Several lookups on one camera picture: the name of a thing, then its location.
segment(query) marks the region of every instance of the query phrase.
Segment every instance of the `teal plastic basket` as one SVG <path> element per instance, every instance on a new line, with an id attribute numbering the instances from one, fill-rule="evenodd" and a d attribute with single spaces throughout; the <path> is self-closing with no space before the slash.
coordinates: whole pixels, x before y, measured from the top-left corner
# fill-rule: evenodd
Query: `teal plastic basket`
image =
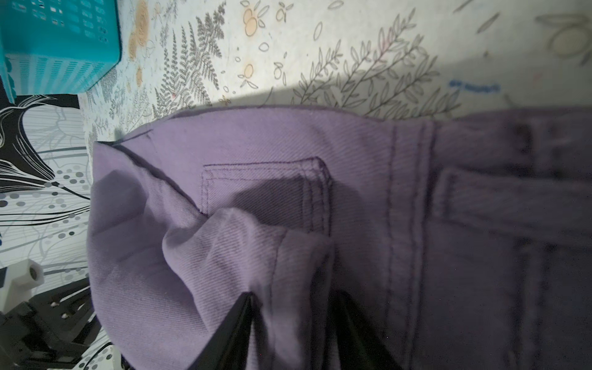
<path id="1" fill-rule="evenodd" d="M 0 0 L 0 78 L 13 103 L 85 92 L 120 57 L 115 0 Z"/>

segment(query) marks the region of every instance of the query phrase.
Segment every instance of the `white plastic part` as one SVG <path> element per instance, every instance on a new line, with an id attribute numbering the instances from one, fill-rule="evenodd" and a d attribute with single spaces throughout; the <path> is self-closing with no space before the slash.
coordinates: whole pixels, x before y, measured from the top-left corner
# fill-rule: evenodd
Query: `white plastic part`
<path id="1" fill-rule="evenodd" d="M 121 352 L 117 349 L 117 347 L 113 346 L 113 351 L 111 352 L 111 364 L 107 366 L 108 369 L 113 367 L 113 370 L 125 370 L 121 367 Z"/>
<path id="2" fill-rule="evenodd" d="M 28 301 L 31 289 L 43 284 L 43 268 L 30 259 L 9 265 L 0 288 L 0 312 L 6 314 L 19 303 Z"/>

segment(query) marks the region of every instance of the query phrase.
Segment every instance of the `lavender denim fabric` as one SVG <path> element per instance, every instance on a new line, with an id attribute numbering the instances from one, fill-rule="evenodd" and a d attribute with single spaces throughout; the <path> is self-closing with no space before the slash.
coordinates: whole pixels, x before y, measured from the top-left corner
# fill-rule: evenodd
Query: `lavender denim fabric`
<path id="1" fill-rule="evenodd" d="M 139 370 L 187 368 L 242 291 L 249 369 L 338 369 L 330 289 L 405 369 L 587 368 L 591 123 L 242 108 L 96 143 L 96 313 Z"/>

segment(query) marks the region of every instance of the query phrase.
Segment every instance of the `blue ink mark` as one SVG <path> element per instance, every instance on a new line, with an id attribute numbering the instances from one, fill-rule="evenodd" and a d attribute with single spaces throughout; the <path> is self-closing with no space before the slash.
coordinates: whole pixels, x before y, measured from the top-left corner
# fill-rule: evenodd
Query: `blue ink mark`
<path id="1" fill-rule="evenodd" d="M 464 89 L 466 91 L 474 92 L 476 94 L 493 94 L 501 91 L 499 84 L 494 83 L 492 85 L 474 85 L 473 83 L 463 82 L 460 80 L 451 80 L 448 85 L 451 88 Z"/>

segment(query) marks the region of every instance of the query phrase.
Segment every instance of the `fern leaf print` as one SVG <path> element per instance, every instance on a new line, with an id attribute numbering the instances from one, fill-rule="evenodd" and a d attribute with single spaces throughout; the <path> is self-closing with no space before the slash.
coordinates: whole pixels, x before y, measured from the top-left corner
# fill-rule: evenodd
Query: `fern leaf print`
<path id="1" fill-rule="evenodd" d="M 320 104 L 383 119 L 405 119 L 445 115 L 458 107 L 460 91 L 431 90 L 437 56 L 421 45 L 423 36 L 407 38 L 415 9 L 396 16 L 388 28 L 380 28 L 376 43 L 362 41 L 342 52 L 341 40 L 333 49 L 318 51 L 310 73 L 300 74 L 293 89 L 293 104 Z"/>
<path id="2" fill-rule="evenodd" d="M 221 58 L 218 41 L 224 38 L 222 25 L 226 2 L 202 20 L 195 18 L 196 27 L 189 22 L 181 26 L 181 34 L 172 32 L 172 44 L 164 51 L 164 74 L 159 88 L 155 88 L 156 104 L 152 110 L 156 118 L 197 104 L 211 106 L 206 88 L 210 83 L 220 89 L 213 58 Z"/>

